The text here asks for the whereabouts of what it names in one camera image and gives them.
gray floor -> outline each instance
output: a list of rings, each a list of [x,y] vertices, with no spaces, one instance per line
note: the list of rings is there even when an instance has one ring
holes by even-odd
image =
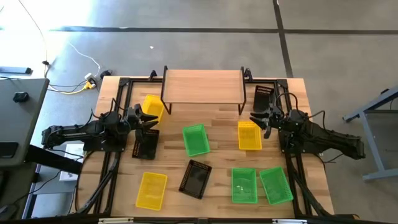
[[[43,26],[276,28],[271,0],[91,1],[92,5],[81,6],[74,1],[58,5],[34,2],[26,1],[26,6]],[[279,4],[286,29],[398,29],[397,1],[280,0]],[[41,16],[41,6],[46,6],[51,19]],[[243,65],[251,68],[255,77],[286,77],[277,34],[126,32],[51,33],[47,37],[61,45],[49,72],[54,84],[75,84],[88,72],[96,72],[96,66],[65,45],[65,39],[117,75],[148,75],[153,69],[160,72],[163,65],[192,69],[237,69]],[[344,124],[341,117],[398,84],[398,36],[289,34],[286,39],[293,75],[305,79],[312,111],[326,110],[329,129],[363,136],[359,121]],[[33,143],[40,145],[41,130],[51,124],[84,123],[97,97],[95,90],[72,96],[48,92]],[[398,108],[398,101],[393,107]],[[355,213],[365,220],[397,223],[398,177],[362,181],[363,174],[376,171],[364,142],[366,159],[341,157],[336,164],[326,165],[335,213]],[[324,159],[337,154],[330,150]],[[387,157],[398,161],[397,152],[390,152]],[[65,205],[69,205],[69,200],[66,196],[39,197],[34,216],[62,213],[58,208],[68,207]],[[52,204],[53,213],[44,213],[40,209],[43,204]]]

